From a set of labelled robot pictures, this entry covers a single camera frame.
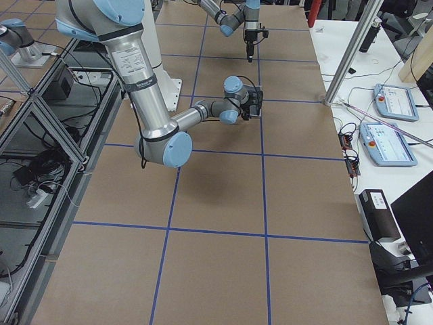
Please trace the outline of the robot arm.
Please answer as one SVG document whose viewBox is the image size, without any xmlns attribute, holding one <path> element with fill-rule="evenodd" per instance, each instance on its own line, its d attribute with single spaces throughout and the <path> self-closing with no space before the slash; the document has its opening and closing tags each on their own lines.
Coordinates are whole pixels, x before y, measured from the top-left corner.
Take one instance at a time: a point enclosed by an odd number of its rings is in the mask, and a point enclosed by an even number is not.
<svg viewBox="0 0 433 325">
<path fill-rule="evenodd" d="M 127 92 L 139 125 L 136 151 L 142 163 L 183 166 L 192 151 L 191 127 L 208 118 L 233 125 L 259 116 L 263 103 L 260 87 L 243 83 L 242 76 L 224 80 L 221 100 L 199 101 L 185 112 L 169 116 L 156 69 L 143 43 L 142 21 L 152 10 L 144 1 L 56 1 L 58 30 L 76 39 L 105 46 L 112 68 Z"/>
<path fill-rule="evenodd" d="M 237 9 L 228 14 L 221 9 L 214 1 L 203 0 L 193 1 L 201 7 L 220 26 L 220 31 L 230 37 L 241 25 L 244 25 L 243 40 L 246 44 L 246 58 L 251 63 L 254 57 L 254 48 L 259 44 L 258 35 L 263 34 L 263 39 L 269 36 L 269 31 L 262 27 L 259 22 L 260 1 L 245 1 L 242 4 L 235 4 Z"/>
</svg>

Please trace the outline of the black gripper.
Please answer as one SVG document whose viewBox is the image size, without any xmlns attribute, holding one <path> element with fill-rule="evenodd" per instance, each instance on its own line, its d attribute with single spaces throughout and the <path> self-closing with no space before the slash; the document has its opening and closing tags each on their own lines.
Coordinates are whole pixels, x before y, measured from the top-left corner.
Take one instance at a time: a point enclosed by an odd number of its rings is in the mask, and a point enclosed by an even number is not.
<svg viewBox="0 0 433 325">
<path fill-rule="evenodd" d="M 257 40 L 257 30 L 244 30 L 244 42 L 246 43 L 246 55 L 249 63 L 252 63 L 253 61 L 254 47 Z"/>
<path fill-rule="evenodd" d="M 241 117 L 244 121 L 262 116 L 263 91 L 259 88 L 248 90 L 248 98 L 241 102 Z"/>
</svg>

